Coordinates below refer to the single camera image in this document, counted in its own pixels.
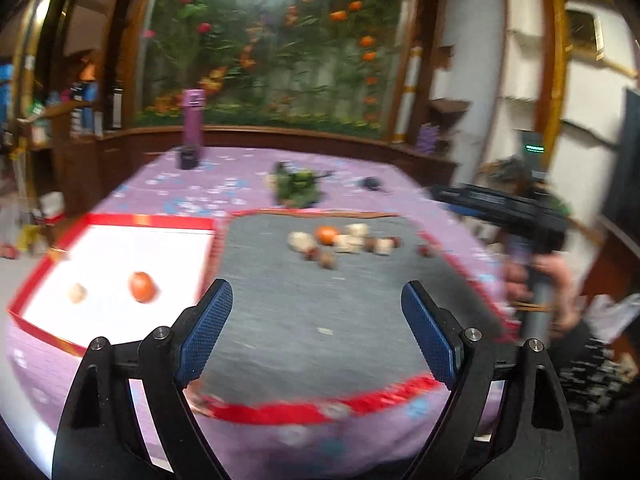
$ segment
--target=red border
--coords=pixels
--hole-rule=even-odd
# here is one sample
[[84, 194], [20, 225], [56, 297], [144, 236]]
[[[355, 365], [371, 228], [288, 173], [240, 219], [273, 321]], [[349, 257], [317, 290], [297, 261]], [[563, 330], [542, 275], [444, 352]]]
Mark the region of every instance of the red border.
[[[59, 239], [56, 247], [68, 251], [81, 237], [85, 229], [91, 225], [116, 225], [124, 227], [155, 227], [165, 229], [190, 229], [213, 231], [216, 238], [216, 222], [211, 218], [194, 218], [183, 216], [150, 216], [150, 215], [121, 215], [107, 213], [88, 213], [79, 219]], [[54, 336], [45, 330], [35, 326], [22, 317], [25, 306], [34, 295], [38, 286], [56, 265], [49, 254], [43, 256], [36, 265], [28, 279], [22, 284], [17, 294], [9, 303], [7, 312], [16, 325], [27, 334], [39, 339], [46, 344], [55, 346], [71, 355], [82, 356], [86, 348], [65, 339]], [[202, 269], [200, 283], [203, 284], [208, 265]]]
[[299, 403], [274, 402], [250, 408], [240, 404], [224, 404], [215, 397], [203, 397], [198, 412], [237, 424], [322, 424], [335, 422], [336, 418], [340, 418], [331, 416], [325, 411], [325, 407], [333, 408], [342, 416], [369, 415], [401, 406], [416, 396], [437, 388], [443, 388], [443, 385], [431, 374], [421, 374], [383, 390], [367, 392], [349, 399], [338, 397]]
[[[348, 211], [330, 211], [330, 210], [298, 210], [298, 209], [286, 209], [286, 208], [264, 208], [264, 209], [247, 209], [242, 211], [236, 211], [229, 213], [229, 222], [224, 227], [225, 233], [222, 234], [222, 229], [216, 233], [216, 247], [213, 249], [212, 264], [214, 275], [210, 276], [211, 279], [215, 276], [215, 272], [220, 264], [220, 256], [223, 253], [224, 240], [228, 229], [236, 218], [243, 216], [249, 216], [252, 214], [300, 214], [302, 216], [335, 216], [340, 213], [350, 213]], [[361, 218], [358, 216], [358, 212], [353, 212], [354, 218]], [[506, 316], [500, 311], [498, 306], [489, 298], [488, 294], [482, 288], [478, 280], [471, 278], [466, 269], [462, 266], [459, 259], [453, 254], [442, 251], [442, 246], [435, 238], [431, 237], [424, 231], [418, 231], [421, 238], [431, 244], [436, 250], [438, 250], [442, 257], [456, 269], [457, 272], [465, 276], [471, 287], [478, 292], [478, 294], [484, 299], [489, 309], [500, 319], [500, 322], [508, 330], [508, 333], [513, 333], [515, 325], [506, 318]], [[256, 425], [281, 425], [281, 424], [321, 424], [326, 422], [332, 422], [335, 418], [331, 418], [323, 413], [323, 406], [326, 405], [339, 405], [346, 407], [346, 413], [351, 416], [362, 416], [369, 413], [375, 413], [385, 408], [391, 408], [393, 406], [402, 405], [408, 401], [411, 401], [416, 396], [425, 392], [434, 390], [441, 387], [441, 384], [436, 381], [431, 374], [421, 374], [419, 376], [412, 377], [411, 379], [402, 383], [396, 383], [389, 388], [383, 390], [368, 392], [360, 396], [351, 398], [335, 398], [335, 399], [318, 399], [307, 402], [275, 402], [269, 404], [261, 404], [254, 408], [249, 406], [243, 406], [240, 404], [225, 404], [222, 400], [217, 399], [214, 396], [199, 396], [194, 392], [195, 397], [198, 398], [199, 403], [196, 407], [196, 411], [202, 415], [226, 420], [228, 422], [234, 422], [237, 424], [256, 424]]]
[[[63, 235], [58, 243], [58, 247], [68, 250], [73, 243], [79, 238], [91, 224], [101, 225], [121, 225], [121, 226], [150, 226], [150, 227], [163, 227], [163, 228], [183, 228], [183, 229], [198, 229], [198, 230], [213, 230], [215, 235], [213, 237], [210, 250], [209, 250], [209, 265], [203, 269], [201, 278], [201, 290], [204, 290], [209, 286], [209, 283], [217, 275], [218, 266], [221, 261], [221, 256], [224, 250], [226, 232], [235, 218], [242, 216], [248, 216], [251, 214], [262, 213], [291, 213], [291, 214], [303, 214], [304, 216], [332, 216], [336, 213], [349, 213], [349, 212], [337, 212], [327, 210], [291, 210], [283, 208], [266, 208], [266, 209], [252, 209], [237, 211], [229, 213], [228, 222], [225, 225], [216, 228], [216, 224], [212, 219], [204, 218], [192, 218], [192, 217], [170, 217], [170, 216], [144, 216], [144, 215], [120, 215], [120, 214], [88, 214], [82, 218], [76, 225], [74, 225], [69, 231]], [[357, 212], [354, 213], [354, 218], [358, 218]], [[435, 249], [441, 251], [441, 245], [426, 232], [418, 232], [418, 234], [428, 241]], [[503, 325], [507, 329], [513, 329], [512, 323], [505, 318], [500, 312], [497, 305], [491, 301], [487, 293], [477, 280], [473, 280], [466, 272], [466, 269], [462, 267], [462, 264], [457, 257], [450, 253], [442, 252], [442, 256], [446, 259], [460, 274], [466, 277], [470, 285], [476, 290], [480, 296], [485, 300], [489, 308], [498, 316]], [[20, 313], [22, 312], [24, 305], [36, 290], [38, 283], [44, 278], [47, 273], [52, 269], [54, 262], [46, 256], [43, 258], [29, 279], [21, 287], [20, 291], [12, 301], [9, 307], [9, 313], [14, 318], [15, 322], [20, 326], [22, 330], [30, 335], [44, 341], [47, 344], [56, 346], [68, 353], [82, 356], [85, 348], [72, 344], [68, 341], [61, 340], [44, 332], [43, 330], [33, 326], [31, 323], [25, 321]], [[321, 424], [331, 422], [335, 420], [335, 417], [326, 414], [324, 406], [340, 406], [344, 409], [344, 415], [350, 416], [362, 416], [369, 413], [375, 413], [385, 408], [391, 408], [393, 406], [400, 406], [409, 400], [412, 400], [416, 396], [425, 392], [442, 387], [430, 374], [421, 374], [415, 376], [402, 383], [394, 384], [383, 390], [368, 392], [349, 399], [335, 398], [335, 399], [318, 399], [315, 401], [290, 403], [290, 402], [278, 402], [271, 404], [262, 404], [255, 408], [248, 406], [241, 406], [237, 404], [225, 404], [224, 402], [216, 399], [213, 396], [200, 397], [197, 412], [215, 417], [221, 420], [229, 422], [235, 422], [238, 424], [259, 424], [259, 425], [280, 425], [280, 424]]]

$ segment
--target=table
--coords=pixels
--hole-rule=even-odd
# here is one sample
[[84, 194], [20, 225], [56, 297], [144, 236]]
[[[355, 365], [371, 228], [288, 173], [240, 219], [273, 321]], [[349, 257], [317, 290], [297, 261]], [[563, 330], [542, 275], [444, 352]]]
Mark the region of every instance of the table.
[[[333, 171], [332, 177], [322, 181], [325, 196], [318, 209], [402, 215], [466, 277], [491, 310], [511, 315], [504, 301], [500, 263], [454, 216], [393, 166], [281, 150], [206, 148], [196, 170], [181, 171], [176, 169], [176, 157], [175, 152], [167, 152], [142, 168], [95, 212], [216, 218], [224, 224], [241, 210], [277, 208], [264, 177], [279, 161], [318, 173]], [[385, 193], [359, 187], [366, 176], [378, 177]], [[16, 376], [55, 431], [79, 358], [44, 344], [12, 323], [7, 330], [7, 351]], [[142, 386], [134, 381], [132, 390], [149, 452], [162, 459]], [[402, 402], [393, 402], [398, 392], [392, 390], [378, 397], [389, 399], [389, 407], [360, 416], [345, 413], [339, 402], [324, 402], [318, 410], [324, 410], [326, 420], [309, 425], [261, 424], [255, 419], [252, 424], [238, 424], [202, 416], [198, 423], [235, 479], [356, 474], [377, 462], [417, 452], [448, 396], [443, 386], [431, 384], [411, 396], [400, 396]], [[485, 421], [495, 416], [499, 398], [500, 391], [493, 390]]]

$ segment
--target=gray mat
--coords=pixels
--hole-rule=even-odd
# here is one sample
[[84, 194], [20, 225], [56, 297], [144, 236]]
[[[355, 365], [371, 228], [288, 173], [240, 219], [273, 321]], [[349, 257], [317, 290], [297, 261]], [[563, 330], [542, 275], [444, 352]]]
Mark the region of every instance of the gray mat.
[[[354, 222], [403, 244], [391, 256], [337, 254], [335, 270], [287, 247], [291, 231]], [[439, 256], [418, 255], [420, 243], [403, 218], [236, 219], [219, 272], [232, 285], [234, 306], [203, 371], [204, 391], [251, 406], [351, 396], [428, 370], [400, 309], [409, 280], [420, 280], [462, 326], [498, 333], [498, 320], [464, 278]]]

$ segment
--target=flower mural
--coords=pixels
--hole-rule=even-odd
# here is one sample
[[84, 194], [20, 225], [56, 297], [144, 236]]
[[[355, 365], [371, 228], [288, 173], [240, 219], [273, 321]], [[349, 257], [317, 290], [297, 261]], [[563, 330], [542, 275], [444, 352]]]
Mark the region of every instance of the flower mural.
[[401, 0], [155, 0], [137, 122], [179, 124], [182, 90], [203, 88], [207, 123], [380, 138], [400, 13]]

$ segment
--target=light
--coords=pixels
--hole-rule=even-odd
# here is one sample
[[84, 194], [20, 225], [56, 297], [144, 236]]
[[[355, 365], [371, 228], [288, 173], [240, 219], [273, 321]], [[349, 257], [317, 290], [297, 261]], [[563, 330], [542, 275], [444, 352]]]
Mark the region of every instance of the light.
[[49, 0], [42, 0], [36, 7], [36, 20], [40, 23], [47, 16], [49, 10]]

